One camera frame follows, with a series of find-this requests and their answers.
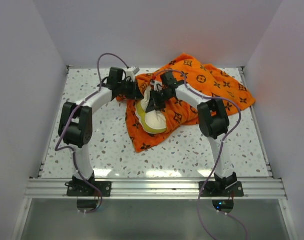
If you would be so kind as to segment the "cream pillow yellow edge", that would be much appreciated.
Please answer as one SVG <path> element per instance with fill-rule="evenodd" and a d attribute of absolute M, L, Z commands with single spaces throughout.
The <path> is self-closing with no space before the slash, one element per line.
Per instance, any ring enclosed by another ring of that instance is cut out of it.
<path fill-rule="evenodd" d="M 161 134 L 166 132 L 166 118 L 159 110 L 146 112 L 149 103 L 151 87 L 148 86 L 143 94 L 143 99 L 135 103 L 135 115 L 143 130 L 149 134 Z"/>

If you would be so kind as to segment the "orange patterned pillowcase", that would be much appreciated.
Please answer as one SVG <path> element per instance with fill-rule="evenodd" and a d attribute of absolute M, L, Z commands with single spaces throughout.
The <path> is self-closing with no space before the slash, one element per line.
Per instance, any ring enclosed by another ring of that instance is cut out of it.
<path fill-rule="evenodd" d="M 153 88 L 152 81 L 160 80 L 165 70 L 190 86 L 180 87 L 179 97 L 166 100 L 165 106 L 160 110 L 143 113 L 147 104 L 146 94 Z M 199 123 L 197 105 L 204 100 L 192 91 L 199 91 L 210 97 L 223 97 L 228 115 L 236 114 L 255 103 L 250 91 L 236 79 L 212 64 L 202 64 L 186 53 L 156 72 L 137 75 L 129 83 L 137 84 L 139 97 L 129 99 L 121 93 L 117 100 L 127 101 L 125 122 L 133 147 L 138 153 L 162 143 L 181 125 Z"/>

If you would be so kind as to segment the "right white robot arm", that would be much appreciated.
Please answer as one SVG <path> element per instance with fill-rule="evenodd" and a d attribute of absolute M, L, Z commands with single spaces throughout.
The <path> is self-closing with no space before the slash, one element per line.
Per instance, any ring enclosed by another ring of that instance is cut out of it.
<path fill-rule="evenodd" d="M 173 70 L 166 69 L 157 73 L 161 81 L 155 81 L 154 88 L 145 93 L 140 107 L 145 116 L 144 130 L 149 127 L 160 130 L 165 126 L 161 109 L 172 98 L 182 100 L 195 108 L 198 113 L 199 129 L 208 138 L 215 164 L 213 167 L 214 189 L 219 196 L 226 196 L 237 183 L 226 139 L 234 130 L 229 127 L 224 97 L 208 96 L 193 88 L 185 79 L 177 81 Z"/>

